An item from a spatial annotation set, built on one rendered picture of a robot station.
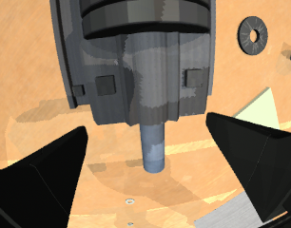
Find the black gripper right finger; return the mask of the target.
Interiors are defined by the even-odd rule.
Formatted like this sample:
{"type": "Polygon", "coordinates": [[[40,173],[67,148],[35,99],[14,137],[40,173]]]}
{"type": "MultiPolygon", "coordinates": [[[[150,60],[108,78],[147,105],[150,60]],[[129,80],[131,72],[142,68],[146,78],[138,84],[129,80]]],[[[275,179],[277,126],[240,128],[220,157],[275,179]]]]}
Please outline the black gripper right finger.
{"type": "Polygon", "coordinates": [[[291,193],[291,132],[213,111],[205,125],[262,223],[287,212],[282,203],[291,193]]]}

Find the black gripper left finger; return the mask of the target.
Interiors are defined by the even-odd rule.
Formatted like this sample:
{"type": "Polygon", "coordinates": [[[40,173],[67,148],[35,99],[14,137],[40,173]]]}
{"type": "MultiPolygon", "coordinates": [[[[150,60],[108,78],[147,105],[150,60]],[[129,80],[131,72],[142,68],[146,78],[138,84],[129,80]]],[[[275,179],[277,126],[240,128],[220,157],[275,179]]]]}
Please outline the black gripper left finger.
{"type": "Polygon", "coordinates": [[[15,228],[68,228],[86,155],[85,125],[0,170],[0,214],[15,228]]]}

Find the dark grey washer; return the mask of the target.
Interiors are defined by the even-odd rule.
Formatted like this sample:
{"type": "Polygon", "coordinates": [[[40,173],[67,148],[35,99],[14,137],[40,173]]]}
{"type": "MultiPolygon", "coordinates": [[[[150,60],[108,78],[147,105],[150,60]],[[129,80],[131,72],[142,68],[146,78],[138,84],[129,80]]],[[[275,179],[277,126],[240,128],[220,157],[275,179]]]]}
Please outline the dark grey washer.
{"type": "Polygon", "coordinates": [[[238,45],[240,45],[243,53],[249,54],[249,56],[257,56],[257,54],[262,53],[264,46],[267,43],[267,27],[259,16],[247,16],[240,23],[237,31],[238,45]],[[256,42],[252,42],[249,38],[249,33],[255,30],[257,37],[256,42]]]}

